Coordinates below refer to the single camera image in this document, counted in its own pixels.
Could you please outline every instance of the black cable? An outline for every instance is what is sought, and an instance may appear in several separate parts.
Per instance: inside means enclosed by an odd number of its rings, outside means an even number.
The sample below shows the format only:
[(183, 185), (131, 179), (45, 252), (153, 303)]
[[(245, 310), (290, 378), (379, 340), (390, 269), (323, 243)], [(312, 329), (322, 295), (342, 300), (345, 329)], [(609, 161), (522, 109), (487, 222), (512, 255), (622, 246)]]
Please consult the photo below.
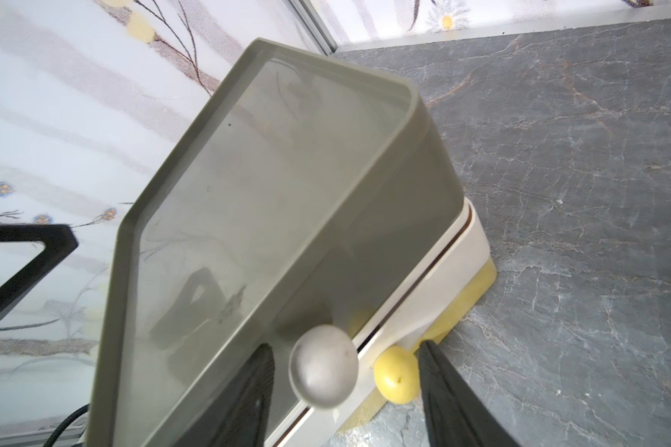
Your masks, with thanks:
[(60, 437), (62, 432), (64, 432), (67, 427), (69, 427), (74, 421), (77, 420), (78, 417), (82, 416), (87, 411), (89, 411), (89, 404), (85, 405), (84, 407), (81, 407), (71, 415), (67, 416), (67, 418), (65, 418), (65, 420), (60, 423), (60, 425), (57, 425), (55, 431), (53, 431), (50, 437), (47, 438), (47, 441), (45, 441), (42, 447), (54, 446), (55, 442), (57, 442), (57, 439)]

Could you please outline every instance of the yellow trim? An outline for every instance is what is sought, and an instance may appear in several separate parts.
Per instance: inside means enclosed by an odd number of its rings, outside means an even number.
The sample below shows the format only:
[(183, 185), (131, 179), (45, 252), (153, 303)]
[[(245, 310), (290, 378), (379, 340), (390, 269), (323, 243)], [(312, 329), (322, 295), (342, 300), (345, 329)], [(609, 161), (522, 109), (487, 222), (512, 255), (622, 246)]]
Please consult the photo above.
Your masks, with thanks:
[[(465, 316), (467, 311), (474, 306), (474, 303), (494, 284), (496, 278), (497, 268), (494, 266), (492, 258), (489, 258), (470, 282), (465, 285), (464, 289), (457, 294), (455, 299), (427, 328), (425, 334), (413, 346), (412, 352), (415, 353), (420, 347), (420, 343), (425, 340), (434, 340), (435, 343), (440, 343), (462, 317)], [(338, 432), (343, 433), (351, 428), (366, 424), (373, 416), (376, 416), (376, 413), (385, 405), (385, 402), (387, 402), (387, 399), (380, 394), (377, 388), (374, 389), (353, 414), (350, 415), (346, 422), (340, 426)]]

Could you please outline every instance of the floral wallpaper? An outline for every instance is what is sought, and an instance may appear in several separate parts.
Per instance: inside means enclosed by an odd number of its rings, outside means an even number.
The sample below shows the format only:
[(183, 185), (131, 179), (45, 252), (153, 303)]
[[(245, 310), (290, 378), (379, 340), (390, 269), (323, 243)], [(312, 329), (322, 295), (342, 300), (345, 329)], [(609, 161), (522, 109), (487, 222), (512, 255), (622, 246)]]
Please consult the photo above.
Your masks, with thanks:
[(0, 435), (89, 402), (119, 223), (256, 37), (318, 51), (287, 0), (0, 0), (0, 223), (79, 241), (0, 321)]
[(671, 0), (310, 1), (339, 45), (671, 3)]

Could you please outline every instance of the gray marble floor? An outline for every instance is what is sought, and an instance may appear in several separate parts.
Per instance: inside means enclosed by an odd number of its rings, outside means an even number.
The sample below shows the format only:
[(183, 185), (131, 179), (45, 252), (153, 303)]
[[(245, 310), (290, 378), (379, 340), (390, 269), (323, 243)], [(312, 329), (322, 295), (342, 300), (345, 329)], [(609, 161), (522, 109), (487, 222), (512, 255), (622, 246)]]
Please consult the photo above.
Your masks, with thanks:
[[(443, 342), (523, 445), (671, 446), (671, 20), (337, 54), (410, 78), (500, 276)], [(427, 446), (420, 403), (332, 446)]]

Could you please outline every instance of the gray translucent lid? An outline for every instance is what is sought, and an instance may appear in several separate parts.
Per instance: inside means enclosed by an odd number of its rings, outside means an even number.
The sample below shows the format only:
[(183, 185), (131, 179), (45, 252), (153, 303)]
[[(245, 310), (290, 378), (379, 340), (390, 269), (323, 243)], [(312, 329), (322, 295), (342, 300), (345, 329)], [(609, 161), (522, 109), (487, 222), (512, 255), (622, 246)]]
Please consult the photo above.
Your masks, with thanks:
[(119, 228), (88, 445), (169, 445), (148, 440), (249, 356), (427, 120), (403, 79), (254, 41)]

